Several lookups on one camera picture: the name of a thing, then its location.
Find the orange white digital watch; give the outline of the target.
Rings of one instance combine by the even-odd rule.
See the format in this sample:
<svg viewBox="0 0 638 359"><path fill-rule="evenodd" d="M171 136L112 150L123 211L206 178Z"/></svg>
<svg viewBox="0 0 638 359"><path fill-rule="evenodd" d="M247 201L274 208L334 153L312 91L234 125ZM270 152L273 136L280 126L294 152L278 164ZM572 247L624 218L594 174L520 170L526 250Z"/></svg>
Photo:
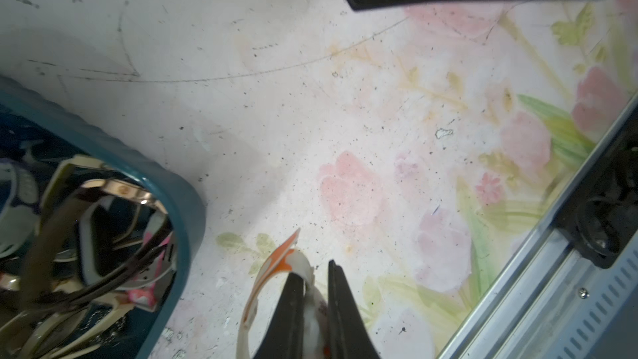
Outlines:
<svg viewBox="0 0 638 359"><path fill-rule="evenodd" d="M237 358L249 356L249 331L258 312L259 294L270 279L281 273L302 279L302 357L329 356L327 300L315 285L314 270L307 257L295 249L299 234L296 230L259 269L239 324Z"/></svg>

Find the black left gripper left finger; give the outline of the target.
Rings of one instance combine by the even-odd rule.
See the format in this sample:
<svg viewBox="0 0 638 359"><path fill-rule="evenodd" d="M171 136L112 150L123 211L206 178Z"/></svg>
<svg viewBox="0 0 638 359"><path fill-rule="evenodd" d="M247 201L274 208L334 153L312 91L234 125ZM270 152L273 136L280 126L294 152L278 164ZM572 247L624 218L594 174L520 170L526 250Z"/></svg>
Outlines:
<svg viewBox="0 0 638 359"><path fill-rule="evenodd" d="M302 359L304 280L289 274L254 359Z"/></svg>

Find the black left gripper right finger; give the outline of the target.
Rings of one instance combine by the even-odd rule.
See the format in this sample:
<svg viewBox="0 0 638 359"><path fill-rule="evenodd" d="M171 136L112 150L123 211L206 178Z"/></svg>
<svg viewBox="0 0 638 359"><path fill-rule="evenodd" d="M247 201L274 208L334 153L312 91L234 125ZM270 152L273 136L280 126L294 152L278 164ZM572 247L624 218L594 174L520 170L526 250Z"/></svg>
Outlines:
<svg viewBox="0 0 638 359"><path fill-rule="evenodd" d="M343 268L334 260L328 264L328 332L330 358L380 359Z"/></svg>

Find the beige watch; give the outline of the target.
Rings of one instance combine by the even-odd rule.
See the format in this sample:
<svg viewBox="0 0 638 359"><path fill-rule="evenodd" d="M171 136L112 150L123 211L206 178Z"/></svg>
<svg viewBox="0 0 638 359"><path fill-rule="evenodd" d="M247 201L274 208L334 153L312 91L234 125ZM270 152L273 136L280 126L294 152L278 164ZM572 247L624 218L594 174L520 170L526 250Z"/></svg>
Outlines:
<svg viewBox="0 0 638 359"><path fill-rule="evenodd" d="M1 345L2 358L79 358L114 342L124 332L131 303L91 304L55 313Z"/></svg>

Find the dark brown watch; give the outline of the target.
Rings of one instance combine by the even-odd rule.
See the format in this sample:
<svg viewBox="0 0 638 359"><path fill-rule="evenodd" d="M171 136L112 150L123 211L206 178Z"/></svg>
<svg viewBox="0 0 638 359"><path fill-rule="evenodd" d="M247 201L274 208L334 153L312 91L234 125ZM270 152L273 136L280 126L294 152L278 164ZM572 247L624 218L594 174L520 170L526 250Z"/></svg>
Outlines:
<svg viewBox="0 0 638 359"><path fill-rule="evenodd" d="M99 283L72 294L53 292L53 263L57 253L61 251L81 215L107 195L147 205L162 214L166 213L164 205L153 194L136 184L118 179L90 179L84 182L47 219L29 249L21 270L20 309L62 312L79 307L119 288L163 254L164 246L161 243L172 232L172 227L168 224L162 224L141 249Z"/></svg>

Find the pink white watch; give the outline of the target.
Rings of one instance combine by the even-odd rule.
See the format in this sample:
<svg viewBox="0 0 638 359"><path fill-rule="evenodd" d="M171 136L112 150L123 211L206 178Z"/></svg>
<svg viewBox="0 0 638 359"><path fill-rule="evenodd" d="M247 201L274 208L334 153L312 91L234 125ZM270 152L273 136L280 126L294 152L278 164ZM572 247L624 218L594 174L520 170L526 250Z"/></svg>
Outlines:
<svg viewBox="0 0 638 359"><path fill-rule="evenodd" d="M160 247L164 249L162 253L131 280L130 288L126 288L129 301L147 312L154 312L160 305L176 271L174 234L170 233Z"/></svg>

